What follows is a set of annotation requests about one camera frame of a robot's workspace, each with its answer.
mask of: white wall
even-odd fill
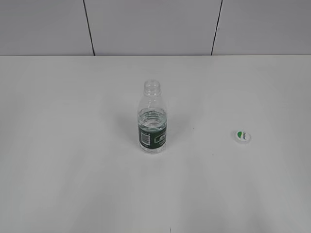
[[[310,0],[224,0],[213,54],[311,54]]]
[[[82,0],[1,0],[0,55],[91,55]]]
[[[85,0],[96,55],[311,54],[310,0]],[[0,55],[92,55],[83,0],[0,0]]]
[[[210,55],[221,0],[87,0],[97,55]]]

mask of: panel seam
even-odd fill
[[[214,52],[214,46],[215,46],[215,41],[216,41],[216,35],[217,35],[217,30],[218,30],[218,24],[219,24],[219,19],[220,19],[220,13],[222,11],[222,7],[223,7],[223,0],[220,3],[220,8],[219,8],[219,13],[218,13],[218,19],[217,19],[217,24],[216,24],[216,30],[215,30],[215,35],[214,35],[214,40],[213,40],[213,46],[212,46],[212,51],[210,53],[210,55],[213,55]]]
[[[93,39],[92,39],[91,28],[90,28],[90,26],[89,26],[89,20],[88,20],[87,11],[86,11],[86,2],[85,2],[85,0],[83,0],[83,5],[84,5],[84,12],[85,12],[85,14],[86,14],[86,22],[87,22],[87,28],[88,28],[89,38],[90,38],[90,40],[91,40],[91,46],[92,46],[93,56],[95,56],[94,44],[93,44]]]

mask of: water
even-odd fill
[[[138,126],[147,132],[155,133],[163,130],[167,124],[167,114],[161,109],[142,109],[138,114]],[[159,153],[164,149],[165,144],[157,149],[148,149],[140,145],[141,148],[149,153]]]

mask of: white bottle cap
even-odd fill
[[[235,139],[239,143],[246,144],[251,140],[251,135],[245,131],[236,131]]]

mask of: green bottle label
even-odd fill
[[[139,142],[148,149],[157,149],[162,147],[166,141],[166,126],[163,130],[157,132],[148,132],[140,127],[139,131]]]

